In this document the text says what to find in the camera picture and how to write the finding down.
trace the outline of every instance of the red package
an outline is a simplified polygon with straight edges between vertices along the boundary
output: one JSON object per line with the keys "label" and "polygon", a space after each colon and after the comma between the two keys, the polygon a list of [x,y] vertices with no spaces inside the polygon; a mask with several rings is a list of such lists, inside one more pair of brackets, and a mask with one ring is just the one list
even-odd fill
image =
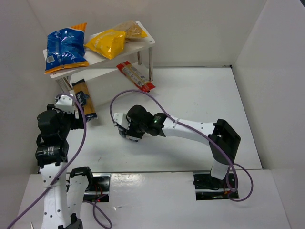
{"label": "red package", "polygon": [[141,72],[139,72],[128,61],[118,64],[117,68],[141,91],[149,92],[151,89],[155,88],[155,85],[153,85]]}

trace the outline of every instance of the white tabletop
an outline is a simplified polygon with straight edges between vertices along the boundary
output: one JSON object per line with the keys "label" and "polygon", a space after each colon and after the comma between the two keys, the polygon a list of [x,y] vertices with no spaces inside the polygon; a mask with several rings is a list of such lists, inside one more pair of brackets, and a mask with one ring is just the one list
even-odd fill
{"label": "white tabletop", "polygon": [[[247,175],[239,176],[239,195],[249,192]],[[241,203],[230,200],[196,201],[193,173],[112,174],[109,203],[99,203],[113,229],[289,229],[289,223],[269,170],[251,170],[254,191]],[[42,178],[31,175],[20,212],[42,192]],[[43,201],[37,203],[14,229],[41,228]],[[83,204],[84,229],[101,229],[92,206]]]}
{"label": "white tabletop", "polygon": [[[230,68],[154,69],[153,83],[156,88],[151,90],[151,95],[169,114],[198,122],[225,119],[241,137],[235,162],[248,169],[262,168]],[[107,95],[111,93],[102,84],[101,90]],[[113,112],[126,113],[135,104],[143,105],[152,114],[160,112],[153,100],[139,93],[118,98]],[[89,166],[93,172],[211,169],[211,150],[202,143],[151,135],[145,135],[141,141],[134,143],[122,138],[113,126],[109,103],[96,107],[96,112],[99,119],[88,122],[83,150],[68,171],[81,166]],[[70,145],[68,158],[72,158],[78,149],[82,133],[83,130],[70,131],[67,138]]]}

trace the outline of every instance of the yellow snack bag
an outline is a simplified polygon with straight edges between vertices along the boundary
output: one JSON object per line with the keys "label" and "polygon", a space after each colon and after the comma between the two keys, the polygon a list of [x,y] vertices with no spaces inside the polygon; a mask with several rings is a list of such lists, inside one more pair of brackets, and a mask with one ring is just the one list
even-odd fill
{"label": "yellow snack bag", "polygon": [[112,60],[123,51],[125,38],[125,32],[109,29],[92,38],[85,47]]}
{"label": "yellow snack bag", "polygon": [[126,32],[126,38],[139,39],[147,37],[145,31],[135,21],[125,21],[113,27],[114,30]]}

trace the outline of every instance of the purple cable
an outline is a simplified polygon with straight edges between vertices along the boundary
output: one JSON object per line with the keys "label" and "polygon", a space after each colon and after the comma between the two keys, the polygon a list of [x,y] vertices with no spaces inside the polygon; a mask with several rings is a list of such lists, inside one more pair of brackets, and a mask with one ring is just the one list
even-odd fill
{"label": "purple cable", "polygon": [[[95,221],[96,221],[101,227],[103,227],[103,228],[105,228],[105,229],[111,229],[111,228],[112,228],[112,222],[111,222],[111,220],[108,218],[108,216],[106,216],[106,214],[102,211],[102,209],[100,209],[99,206],[97,206],[97,202],[98,202],[101,198],[103,198],[104,196],[106,196],[106,194],[100,196],[100,197],[95,201],[95,203],[92,203],[92,202],[87,201],[87,200],[83,201],[83,203],[88,203],[88,204],[93,205],[93,209],[92,209],[92,210],[93,210],[93,217],[94,217]],[[107,221],[108,221],[109,224],[110,224],[109,227],[103,225],[103,224],[97,219],[96,214],[95,214],[95,209],[96,209],[96,208],[97,208],[98,211],[107,219]]]}
{"label": "purple cable", "polygon": [[[57,181],[57,178],[59,178],[61,176],[61,174],[68,168],[68,166],[75,160],[75,158],[78,156],[78,154],[80,153],[82,146],[84,145],[85,139],[86,139],[86,133],[87,133],[87,125],[86,125],[86,117],[84,114],[84,111],[82,110],[81,105],[79,104],[79,102],[77,101],[77,99],[75,99],[74,96],[68,94],[68,93],[60,93],[57,95],[57,97],[62,96],[62,95],[66,95],[68,97],[70,97],[77,105],[79,111],[81,112],[81,116],[82,116],[82,120],[84,123],[84,133],[82,136],[82,140],[81,140],[81,144],[80,147],[78,148],[78,150],[76,151],[75,155],[72,157],[72,159],[57,173],[57,175],[54,177],[53,181],[51,181],[50,186],[54,185]],[[9,224],[9,226],[7,227],[7,229],[10,229],[22,216],[24,216],[35,204],[37,204],[37,202],[51,189],[51,187],[48,187],[44,190],[44,192],[33,202],[31,203],[20,215],[18,215],[12,223]]]}
{"label": "purple cable", "polygon": [[[173,122],[176,122],[176,123],[179,124],[179,125],[182,125],[182,126],[188,128],[188,129],[190,129],[190,130],[195,131],[196,133],[198,133],[199,135],[201,135],[202,137],[204,137],[206,140],[208,140],[208,141],[209,141],[209,142],[210,142],[210,143],[211,143],[211,144],[212,144],[212,145],[213,145],[213,146],[214,146],[214,147],[215,147],[224,157],[225,157],[225,159],[226,159],[227,162],[229,163],[229,168],[228,168],[228,171],[227,171],[227,174],[226,174],[226,183],[227,183],[227,186],[228,186],[228,188],[230,189],[231,192],[236,192],[236,191],[237,191],[237,189],[238,189],[238,178],[237,178],[237,173],[236,173],[236,170],[235,170],[235,167],[234,167],[232,161],[231,161],[230,158],[225,154],[225,152],[224,152],[224,151],[223,151],[223,150],[222,150],[222,149],[221,149],[212,139],[210,139],[208,136],[206,136],[205,134],[203,134],[203,133],[200,132],[199,130],[196,130],[195,128],[193,128],[193,127],[191,127],[191,126],[189,126],[189,125],[187,125],[187,124],[184,124],[184,123],[181,123],[181,122],[175,120],[174,118],[172,118],[172,117],[165,111],[165,109],[161,106],[161,104],[160,104],[152,95],[150,95],[150,94],[148,94],[148,93],[146,93],[146,92],[143,92],[143,91],[141,91],[141,90],[136,90],[136,89],[130,89],[130,90],[126,90],[126,91],[122,91],[122,92],[118,93],[118,94],[111,100],[110,106],[109,106],[110,116],[111,116],[111,119],[112,119],[113,123],[115,123],[114,118],[113,118],[113,114],[112,114],[112,105],[113,105],[113,102],[114,102],[114,100],[115,100],[117,97],[119,97],[120,95],[122,95],[122,94],[124,94],[124,93],[127,93],[127,92],[138,92],[138,93],[142,93],[142,94],[147,95],[148,97],[150,97],[152,100],[155,101],[155,103],[160,107],[160,109],[163,111],[163,113],[164,113],[169,119],[171,119]],[[244,167],[240,166],[239,164],[235,164],[235,165],[239,166],[240,168],[242,168],[242,169],[246,172],[246,174],[249,176],[250,182],[251,182],[251,190],[250,190],[249,194],[248,194],[245,198],[236,200],[236,199],[232,199],[232,198],[230,197],[230,194],[228,195],[228,198],[229,198],[230,200],[235,201],[235,202],[241,202],[241,201],[244,201],[244,200],[246,200],[246,199],[248,199],[248,198],[250,197],[250,195],[252,194],[252,191],[253,191],[254,184],[253,184],[252,177],[251,177],[251,175],[248,173],[248,171],[247,171]],[[234,179],[235,179],[235,187],[234,187],[234,188],[232,188],[231,185],[230,185],[230,183],[229,183],[229,172],[230,172],[230,169],[232,169],[233,175],[234,175]]]}

